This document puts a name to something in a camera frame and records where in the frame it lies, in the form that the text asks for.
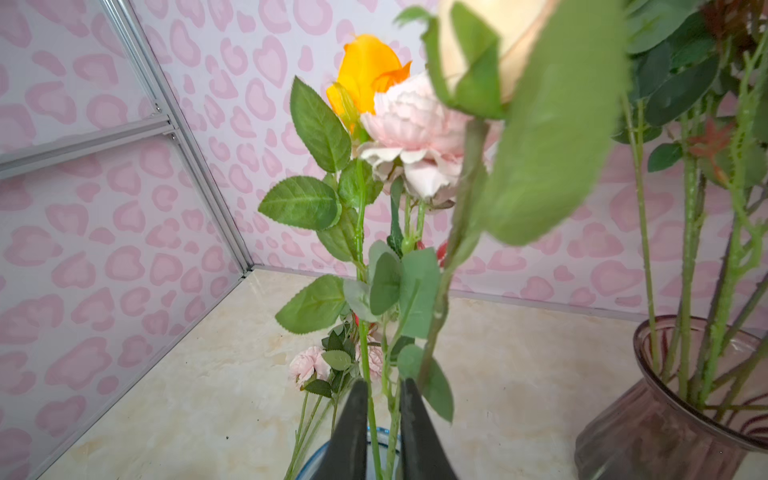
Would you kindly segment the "cream rose stem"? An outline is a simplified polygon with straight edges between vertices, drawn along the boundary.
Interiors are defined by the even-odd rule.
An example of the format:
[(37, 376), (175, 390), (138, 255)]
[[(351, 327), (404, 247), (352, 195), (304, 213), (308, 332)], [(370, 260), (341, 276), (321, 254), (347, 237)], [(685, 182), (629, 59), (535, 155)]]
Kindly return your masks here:
[(434, 357), (455, 271), (483, 235), (538, 241), (584, 202), (628, 91), (621, 1), (442, 1), (422, 40), (437, 98), (469, 116), (464, 160), (417, 383), (443, 419), (454, 401)]

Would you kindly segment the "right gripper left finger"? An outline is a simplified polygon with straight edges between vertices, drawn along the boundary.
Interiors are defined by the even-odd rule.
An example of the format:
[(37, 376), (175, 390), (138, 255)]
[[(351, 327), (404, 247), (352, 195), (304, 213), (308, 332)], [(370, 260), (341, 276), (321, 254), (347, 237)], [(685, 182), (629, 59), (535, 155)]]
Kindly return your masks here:
[(356, 380), (312, 480), (363, 480), (367, 475), (367, 384)]

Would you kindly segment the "orange rose stem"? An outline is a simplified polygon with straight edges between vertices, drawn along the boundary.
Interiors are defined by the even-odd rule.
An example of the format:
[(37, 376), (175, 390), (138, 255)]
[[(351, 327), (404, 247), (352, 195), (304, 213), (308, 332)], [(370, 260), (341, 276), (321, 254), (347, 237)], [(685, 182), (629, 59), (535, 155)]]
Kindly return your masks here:
[[(300, 78), (292, 82), (292, 122), (323, 175), (280, 181), (266, 193), (258, 210), (279, 224), (316, 233), (332, 258), (353, 265), (356, 278), (326, 274), (301, 289), (275, 316), (290, 333), (322, 331), (325, 337), (333, 327), (356, 319), (364, 342), (367, 328), (376, 326), (366, 305), (371, 268), (364, 259), (364, 214), (383, 184), (353, 150), (370, 138), (361, 116), (372, 112), (374, 95), (409, 75), (409, 64), (389, 46), (374, 36), (361, 35), (345, 45), (336, 80), (324, 95)], [(377, 326), (376, 333), (384, 353), (382, 377), (387, 346)]]

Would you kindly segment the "light blue rose stem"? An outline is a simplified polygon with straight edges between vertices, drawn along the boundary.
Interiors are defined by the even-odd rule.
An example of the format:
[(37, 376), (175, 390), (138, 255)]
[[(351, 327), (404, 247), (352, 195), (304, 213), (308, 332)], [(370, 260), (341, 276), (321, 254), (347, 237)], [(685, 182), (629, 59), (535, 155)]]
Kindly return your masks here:
[(649, 325), (657, 326), (651, 249), (648, 234), (644, 174), (664, 168), (667, 161), (684, 166), (684, 228), (682, 237), (681, 295), (677, 323), (667, 351), (661, 336), (651, 336), (651, 360), (663, 382), (678, 382), (678, 395), (692, 397), (691, 332), (692, 285), (704, 221), (706, 181), (692, 148), (704, 128), (704, 109), (720, 73), (715, 53), (702, 60), (676, 65), (680, 45), (676, 32), (698, 13), (697, 1), (628, 1), (625, 13), (630, 24), (628, 52), (633, 60), (632, 87), (621, 99), (623, 132), (633, 158), (641, 253)]

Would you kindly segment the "pale pink peony stem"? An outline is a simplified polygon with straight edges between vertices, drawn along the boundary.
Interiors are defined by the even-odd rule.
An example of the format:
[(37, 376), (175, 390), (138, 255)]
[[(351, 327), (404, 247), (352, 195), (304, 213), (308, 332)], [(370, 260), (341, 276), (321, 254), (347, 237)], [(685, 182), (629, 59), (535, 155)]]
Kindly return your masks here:
[(454, 273), (480, 238), (475, 208), (488, 176), (485, 153), (500, 126), (443, 104), (426, 74), (375, 94), (373, 110), (361, 122), (371, 137), (361, 157), (390, 184), (392, 209), (408, 193), (419, 210), (454, 210), (449, 237), (438, 249), (418, 247), (424, 223), (419, 218), (401, 245), (377, 243), (371, 250), (370, 311), (395, 310), (399, 322), (393, 345), (384, 349), (385, 363), (397, 366), (400, 382), (390, 410), (401, 425), (390, 435), (411, 446), (418, 431), (414, 408), (430, 406), (443, 420), (453, 420), (453, 395), (434, 347), (447, 319)]

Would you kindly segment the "maroon grey glass vase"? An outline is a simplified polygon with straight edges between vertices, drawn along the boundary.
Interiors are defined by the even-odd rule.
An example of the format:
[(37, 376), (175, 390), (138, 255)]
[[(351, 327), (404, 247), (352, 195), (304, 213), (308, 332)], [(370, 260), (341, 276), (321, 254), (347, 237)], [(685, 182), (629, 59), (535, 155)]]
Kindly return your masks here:
[(767, 360), (760, 359), (739, 393), (720, 384), (698, 411), (678, 397), (678, 382), (662, 382), (651, 365), (650, 326), (633, 337), (641, 379), (577, 436), (580, 479), (764, 479), (767, 462), (741, 467), (750, 454), (767, 454)]

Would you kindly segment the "blue purple glass vase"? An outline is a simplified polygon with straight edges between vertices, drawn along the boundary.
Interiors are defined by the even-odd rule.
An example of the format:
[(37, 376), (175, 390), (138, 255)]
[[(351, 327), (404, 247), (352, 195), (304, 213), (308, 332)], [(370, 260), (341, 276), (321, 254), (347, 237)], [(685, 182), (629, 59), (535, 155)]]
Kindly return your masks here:
[(364, 441), (337, 447), (329, 440), (310, 456), (296, 479), (395, 479), (400, 467), (401, 438), (390, 431), (367, 428)]

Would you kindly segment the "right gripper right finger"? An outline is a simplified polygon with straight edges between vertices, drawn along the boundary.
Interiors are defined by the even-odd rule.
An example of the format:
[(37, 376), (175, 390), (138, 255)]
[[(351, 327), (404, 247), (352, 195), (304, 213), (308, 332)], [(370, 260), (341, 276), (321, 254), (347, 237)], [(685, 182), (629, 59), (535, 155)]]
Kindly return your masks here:
[(401, 385), (401, 478), (457, 480), (416, 382), (406, 378)]

